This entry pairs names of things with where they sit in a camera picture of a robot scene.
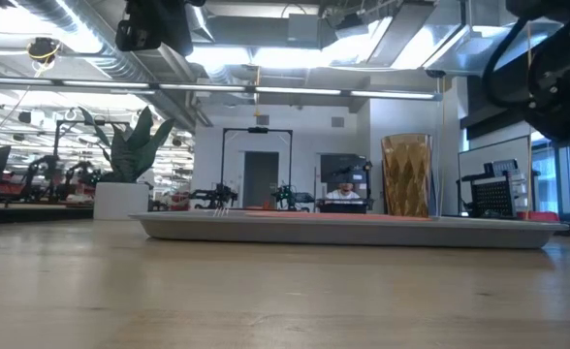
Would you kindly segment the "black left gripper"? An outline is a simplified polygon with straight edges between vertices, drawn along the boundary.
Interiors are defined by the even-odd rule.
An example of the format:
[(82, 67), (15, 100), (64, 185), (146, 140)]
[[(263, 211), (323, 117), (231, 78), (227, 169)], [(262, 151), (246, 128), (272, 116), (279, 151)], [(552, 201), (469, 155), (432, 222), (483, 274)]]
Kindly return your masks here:
[(182, 56), (193, 52), (186, 6), (206, 0), (128, 0), (128, 50), (157, 49), (163, 44)]

